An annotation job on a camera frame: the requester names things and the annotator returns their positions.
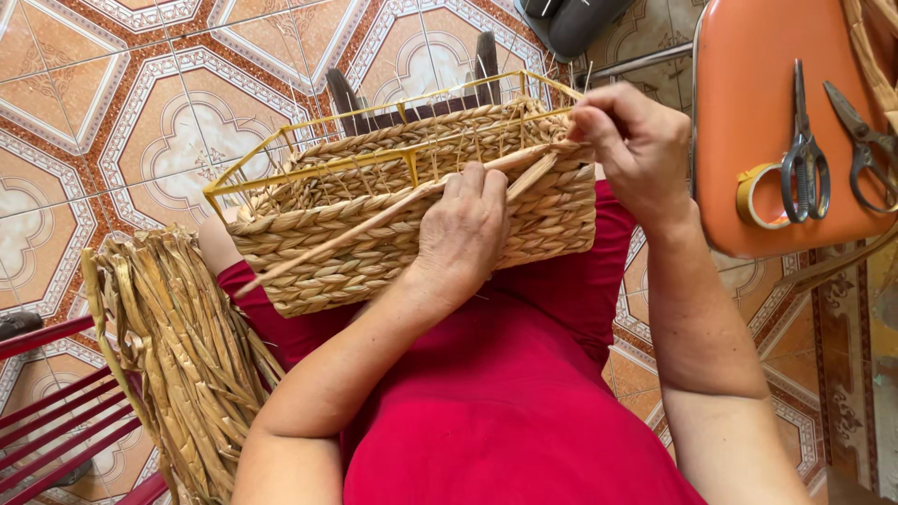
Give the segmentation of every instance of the red metal bars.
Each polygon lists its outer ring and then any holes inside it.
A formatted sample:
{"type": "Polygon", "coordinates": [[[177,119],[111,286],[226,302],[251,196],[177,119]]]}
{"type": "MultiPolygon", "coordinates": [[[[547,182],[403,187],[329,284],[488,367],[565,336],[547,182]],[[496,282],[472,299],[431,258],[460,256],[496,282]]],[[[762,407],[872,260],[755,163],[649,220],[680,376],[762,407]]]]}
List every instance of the red metal bars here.
{"type": "Polygon", "coordinates": [[[102,402],[94,405],[84,412],[81,412],[74,418],[60,424],[59,426],[56,426],[53,430],[44,433],[31,442],[28,442],[24,446],[16,448],[13,452],[7,454],[5,457],[0,458],[0,470],[3,470],[7,466],[14,464],[15,462],[31,454],[38,448],[44,447],[45,445],[47,445],[47,442],[50,442],[52,439],[65,435],[71,429],[80,426],[81,423],[90,420],[91,418],[93,418],[93,416],[105,411],[106,409],[114,406],[116,403],[121,402],[124,399],[124,391],[114,394],[112,397],[103,400],[102,402]]]}
{"type": "MultiPolygon", "coordinates": [[[[101,423],[97,423],[96,425],[91,426],[91,428],[89,428],[88,430],[91,430],[91,429],[94,428],[95,426],[99,426],[101,423]]],[[[63,475],[69,473],[69,472],[72,471],[73,469],[77,468],[81,463],[83,463],[83,462],[87,461],[88,459],[90,459],[90,458],[96,456],[96,454],[97,454],[98,452],[102,451],[104,448],[110,446],[110,445],[111,445],[113,442],[115,442],[116,440],[118,440],[118,439],[124,437],[125,435],[127,435],[127,434],[130,433],[131,431],[135,430],[138,426],[140,426],[140,420],[139,420],[138,418],[134,418],[134,419],[132,419],[131,421],[126,422],[121,428],[119,428],[119,429],[117,429],[117,430],[111,432],[109,435],[103,437],[99,442],[97,442],[96,444],[94,444],[94,445],[88,447],[87,450],[85,450],[83,453],[79,454],[78,456],[73,457],[72,459],[70,459],[69,461],[65,462],[65,463],[62,464],[59,468],[57,468],[56,470],[53,470],[53,471],[50,472],[49,474],[46,474],[46,475],[44,475],[43,477],[40,477],[40,479],[38,479],[37,482],[35,482],[35,483],[33,483],[32,485],[28,486],[27,488],[25,488],[25,489],[24,489],[22,492],[20,492],[19,494],[16,494],[15,496],[13,496],[13,497],[12,497],[6,504],[4,504],[4,505],[24,505],[24,503],[26,503],[28,500],[30,500],[30,499],[34,498],[35,496],[41,494],[45,489],[47,489],[47,486],[51,485],[53,482],[55,482],[56,480],[58,480],[58,479],[59,479],[60,477],[62,477],[63,475]]],[[[97,429],[96,431],[94,431],[94,432],[91,433],[90,435],[87,435],[87,436],[85,436],[85,437],[82,438],[82,435],[84,435],[84,434],[88,431],[88,430],[85,430],[85,431],[79,433],[77,436],[72,437],[71,439],[69,439],[69,440],[67,440],[66,442],[64,442],[62,445],[60,445],[60,447],[63,447],[65,444],[68,444],[68,443],[71,442],[72,440],[78,439],[77,442],[75,442],[74,444],[71,445],[71,447],[67,447],[67,448],[66,448],[66,451],[67,451],[68,449],[74,447],[76,444],[80,444],[82,441],[88,439],[90,436],[94,435],[96,432],[102,430],[102,428],[105,428],[105,426],[102,426],[101,428],[97,429]]],[[[27,469],[29,466],[31,466],[31,465],[25,466],[25,468],[23,468],[20,472],[18,472],[18,473],[16,473],[16,474],[13,474],[9,479],[6,479],[6,480],[3,480],[2,482],[0,482],[0,487],[3,487],[3,486],[6,484],[6,481],[8,481],[8,480],[10,480],[10,479],[12,479],[12,478],[18,476],[19,473],[23,472],[23,471],[24,471],[25,469],[27,469]]]]}
{"type": "Polygon", "coordinates": [[[8,341],[0,342],[0,359],[11,358],[16,354],[22,354],[26,350],[32,350],[52,341],[64,339],[73,333],[82,332],[92,326],[93,319],[89,315],[83,315],[76,319],[69,319],[59,324],[41,328],[36,332],[12,337],[8,341]]]}
{"type": "MultiPolygon", "coordinates": [[[[122,408],[118,409],[117,411],[113,412],[112,414],[110,414],[108,417],[103,418],[102,420],[95,422],[94,424],[92,424],[92,425],[91,425],[89,428],[87,428],[86,430],[81,431],[80,433],[74,435],[72,438],[66,440],[65,442],[59,444],[59,445],[56,446],[56,447],[53,447],[52,449],[50,449],[49,451],[47,451],[43,456],[40,456],[40,457],[38,457],[37,459],[35,459],[34,461],[32,461],[32,462],[28,463],[27,465],[23,466],[22,469],[19,470],[18,472],[16,472],[15,474],[12,474],[12,475],[10,475],[9,477],[6,477],[6,478],[3,479],[2,481],[0,481],[0,492],[6,492],[6,491],[9,491],[10,489],[13,488],[13,486],[15,486],[17,483],[21,482],[22,479],[24,479],[25,477],[34,474],[34,472],[36,472],[38,469],[42,468],[44,465],[46,465],[46,464],[49,463],[50,461],[53,461],[54,459],[56,459],[56,458],[58,458],[58,457],[64,455],[66,452],[68,452],[69,450],[71,450],[72,447],[75,447],[75,446],[77,446],[78,444],[80,444],[80,443],[84,442],[85,440],[89,439],[90,437],[96,435],[97,433],[99,433],[100,431],[102,431],[103,429],[105,429],[106,427],[108,427],[109,425],[111,425],[113,422],[118,421],[119,419],[125,417],[125,416],[126,416],[129,412],[131,412],[131,411],[132,411],[131,405],[127,405],[127,406],[125,406],[125,407],[122,407],[122,408]]],[[[139,425],[140,425],[140,420],[139,420],[138,418],[134,418],[133,420],[131,420],[131,421],[129,421],[127,424],[125,424],[125,426],[133,425],[135,422],[136,422],[136,425],[134,425],[134,428],[135,428],[136,426],[139,426],[139,425]]],[[[121,431],[121,429],[118,429],[118,430],[114,431],[113,433],[118,433],[119,431],[121,431]]],[[[119,437],[121,437],[121,435],[118,435],[116,438],[112,439],[112,441],[115,441],[115,440],[119,439],[119,437]]],[[[100,452],[103,448],[107,447],[109,444],[112,443],[112,441],[108,442],[105,446],[101,446],[102,441],[98,442],[97,445],[89,447],[86,451],[84,451],[83,453],[79,454],[78,456],[76,456],[76,457],[73,458],[72,460],[68,461],[68,462],[65,463],[63,466],[60,466],[59,468],[63,468],[64,466],[66,466],[66,465],[72,463],[73,461],[75,461],[75,460],[77,460],[77,459],[81,459],[80,462],[76,463],[74,466],[72,466],[72,467],[69,468],[68,470],[71,470],[72,468],[75,468],[76,466],[78,466],[78,465],[80,465],[81,463],[83,463],[84,461],[86,461],[88,458],[93,457],[94,454],[100,452]],[[96,451],[94,451],[94,452],[91,453],[91,451],[92,451],[95,447],[98,447],[98,446],[101,446],[101,447],[97,448],[96,451]],[[90,454],[87,458],[82,459],[82,456],[85,455],[85,454],[88,454],[88,453],[91,453],[91,454],[90,454]]],[[[57,470],[54,470],[53,472],[50,472],[50,473],[47,474],[47,475],[52,475],[52,474],[55,473],[57,470]]],[[[65,472],[59,474],[59,476],[64,475],[66,472],[68,472],[68,470],[66,470],[65,472]]],[[[43,481],[45,478],[47,478],[47,475],[44,475],[44,477],[41,477],[41,478],[38,480],[38,482],[43,481]]],[[[38,491],[38,492],[35,493],[35,494],[40,494],[40,492],[42,492],[42,491],[43,491],[43,489],[41,489],[40,491],[38,491]]]]}
{"type": "Polygon", "coordinates": [[[163,475],[156,472],[129,491],[116,505],[149,505],[166,491],[168,491],[168,485],[165,483],[163,475]]]}
{"type": "Polygon", "coordinates": [[[59,391],[56,391],[55,393],[48,394],[47,396],[44,396],[43,398],[39,399],[37,402],[32,403],[31,405],[28,405],[27,407],[24,407],[22,409],[19,409],[18,411],[15,411],[13,413],[3,416],[2,418],[0,418],[0,430],[2,430],[3,428],[6,428],[7,426],[10,426],[14,422],[18,422],[18,421],[25,419],[26,417],[32,415],[33,413],[39,411],[40,409],[43,409],[44,407],[48,407],[48,406],[52,405],[53,403],[56,403],[59,400],[62,400],[63,398],[69,396],[70,394],[74,393],[75,391],[78,391],[79,389],[85,387],[86,385],[93,384],[94,382],[97,382],[98,380],[104,378],[105,376],[107,376],[109,374],[110,374],[110,368],[108,366],[99,368],[97,371],[91,372],[90,375],[74,381],[72,384],[67,385],[66,387],[63,387],[62,389],[60,389],[59,391]]]}
{"type": "Polygon", "coordinates": [[[8,446],[10,443],[14,442],[15,440],[18,440],[18,439],[24,437],[25,435],[28,435],[32,431],[36,430],[37,428],[40,428],[41,426],[47,424],[50,421],[53,421],[54,419],[58,418],[59,416],[65,414],[65,413],[71,412],[74,409],[84,405],[85,403],[90,402],[92,399],[96,398],[97,396],[100,396],[103,393],[106,393],[107,391],[109,391],[110,389],[114,388],[117,385],[119,385],[119,383],[117,383],[114,380],[106,381],[103,384],[100,384],[100,385],[94,387],[94,389],[88,391],[87,393],[82,394],[81,396],[78,396],[71,402],[66,402],[66,404],[64,404],[56,409],[53,409],[50,412],[47,412],[46,414],[40,416],[39,418],[35,419],[34,421],[29,422],[28,424],[26,424],[24,426],[21,426],[19,429],[10,431],[9,433],[0,437],[0,447],[8,446]]]}

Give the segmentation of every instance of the basket frame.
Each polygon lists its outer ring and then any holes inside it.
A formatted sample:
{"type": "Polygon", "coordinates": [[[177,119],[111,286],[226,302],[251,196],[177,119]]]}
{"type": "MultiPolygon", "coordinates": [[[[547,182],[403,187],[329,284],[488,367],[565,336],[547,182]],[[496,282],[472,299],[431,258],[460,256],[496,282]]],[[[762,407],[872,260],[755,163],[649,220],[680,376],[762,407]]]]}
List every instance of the basket frame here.
{"type": "MultiPolygon", "coordinates": [[[[209,205],[215,210],[216,214],[224,221],[224,217],[222,215],[222,209],[218,205],[218,200],[216,197],[223,196],[227,194],[233,194],[238,192],[243,192],[246,190],[264,188],[272,184],[281,184],[286,182],[298,181],[301,179],[305,179],[308,177],[316,177],[322,174],[322,170],[327,172],[340,172],[343,170],[347,170],[350,168],[356,168],[357,166],[368,166],[372,164],[379,164],[381,162],[401,159],[405,162],[405,164],[409,167],[409,173],[411,175],[411,186],[418,187],[418,170],[417,170],[417,157],[416,153],[422,149],[427,149],[433,146],[438,146],[441,142],[452,141],[458,138],[461,138],[464,133],[457,133],[451,136],[446,137],[438,137],[435,140],[429,139],[427,142],[421,142],[415,144],[413,146],[405,146],[405,147],[395,147],[392,149],[384,149],[383,151],[379,151],[375,153],[368,153],[365,155],[353,156],[351,159],[337,159],[331,160],[326,163],[316,164],[314,166],[306,167],[301,170],[295,170],[291,172],[287,172],[286,170],[281,170],[280,173],[273,173],[267,177],[261,177],[255,180],[248,180],[246,178],[245,173],[243,173],[243,165],[249,162],[255,155],[259,152],[266,150],[269,147],[269,144],[275,142],[279,137],[282,137],[286,141],[286,146],[290,150],[290,153],[295,153],[296,148],[293,144],[290,143],[290,139],[287,136],[288,132],[300,129],[300,128],[308,128],[317,124],[321,124],[325,121],[339,120],[342,118],[352,117],[356,115],[365,114],[368,112],[375,112],[384,109],[395,108],[399,113],[403,124],[409,124],[409,121],[406,118],[405,114],[405,104],[407,102],[415,102],[418,100],[431,98],[441,94],[449,94],[453,92],[458,92],[466,88],[476,87],[482,84],[491,83],[494,81],[498,81],[500,79],[504,79],[506,77],[518,76],[520,83],[520,93],[526,96],[529,96],[527,92],[527,88],[529,87],[526,83],[526,78],[530,77],[531,79],[537,81],[538,84],[546,84],[547,86],[554,88],[560,93],[564,93],[567,97],[573,99],[574,101],[583,98],[583,94],[566,86],[557,81],[553,81],[548,77],[543,75],[535,74],[529,70],[513,70],[510,72],[505,72],[504,74],[499,75],[491,75],[489,77],[484,77],[482,79],[477,79],[475,81],[470,81],[469,83],[458,84],[451,88],[445,88],[442,90],[434,91],[431,93],[421,94],[419,96],[413,98],[404,98],[398,100],[393,103],[388,103],[385,105],[375,105],[372,107],[367,107],[365,109],[359,109],[357,111],[345,112],[343,114],[338,114],[335,116],[329,116],[327,118],[319,118],[317,120],[305,121],[302,123],[296,123],[293,125],[284,126],[278,128],[276,132],[271,134],[268,138],[259,143],[256,147],[254,147],[249,153],[244,155],[237,163],[229,167],[225,170],[221,175],[219,175],[214,181],[210,182],[206,188],[203,189],[203,196],[206,197],[206,200],[209,202],[209,205]],[[239,173],[243,176],[243,182],[237,183],[229,183],[228,181],[234,176],[236,173],[239,173]]],[[[500,128],[509,128],[512,125],[523,125],[526,121],[534,121],[542,118],[546,118],[549,116],[557,115],[560,113],[564,113],[569,111],[570,107],[562,107],[558,109],[553,109],[551,111],[546,111],[541,114],[534,114],[532,116],[528,116],[527,118],[519,118],[516,120],[509,120],[499,122],[497,124],[491,125],[489,127],[479,128],[475,130],[475,134],[485,131],[491,131],[494,129],[500,128]]]]}

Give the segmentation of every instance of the yellow tape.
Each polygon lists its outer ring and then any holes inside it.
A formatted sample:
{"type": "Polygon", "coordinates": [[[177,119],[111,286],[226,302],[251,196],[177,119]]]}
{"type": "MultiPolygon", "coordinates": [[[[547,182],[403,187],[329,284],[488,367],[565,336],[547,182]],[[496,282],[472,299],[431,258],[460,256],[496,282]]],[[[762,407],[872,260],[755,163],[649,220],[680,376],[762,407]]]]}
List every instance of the yellow tape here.
{"type": "Polygon", "coordinates": [[[755,224],[761,228],[768,230],[779,230],[788,226],[789,220],[785,212],[773,221],[764,221],[754,211],[754,187],[765,173],[771,170],[779,170],[782,164],[769,163],[759,164],[748,172],[740,173],[736,179],[739,181],[739,189],[735,194],[735,208],[739,212],[739,217],[747,224],[755,224]]]}

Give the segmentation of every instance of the straw fiber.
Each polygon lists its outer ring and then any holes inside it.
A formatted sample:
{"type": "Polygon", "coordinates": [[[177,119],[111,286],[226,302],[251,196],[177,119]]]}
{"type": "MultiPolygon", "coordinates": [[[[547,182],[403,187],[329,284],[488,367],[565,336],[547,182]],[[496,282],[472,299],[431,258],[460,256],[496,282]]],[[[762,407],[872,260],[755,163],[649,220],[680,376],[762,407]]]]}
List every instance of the straw fiber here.
{"type": "Polygon", "coordinates": [[[180,482],[191,501],[230,503],[243,442],[284,370],[182,227],[107,238],[82,251],[82,272],[103,355],[159,449],[172,499],[180,482]],[[106,316],[118,352],[102,337],[106,316]]]}

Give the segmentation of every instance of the woman's left hand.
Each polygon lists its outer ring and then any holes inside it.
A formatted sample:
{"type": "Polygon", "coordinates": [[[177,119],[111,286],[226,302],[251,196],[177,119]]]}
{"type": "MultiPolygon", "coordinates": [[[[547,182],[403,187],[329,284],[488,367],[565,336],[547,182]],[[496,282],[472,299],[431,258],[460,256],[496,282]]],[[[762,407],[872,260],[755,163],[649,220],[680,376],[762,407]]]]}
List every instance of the woman's left hand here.
{"type": "Polygon", "coordinates": [[[418,258],[408,274],[420,277],[452,312],[480,289],[508,238],[508,179],[468,163],[446,181],[443,198],[421,221],[418,258]]]}

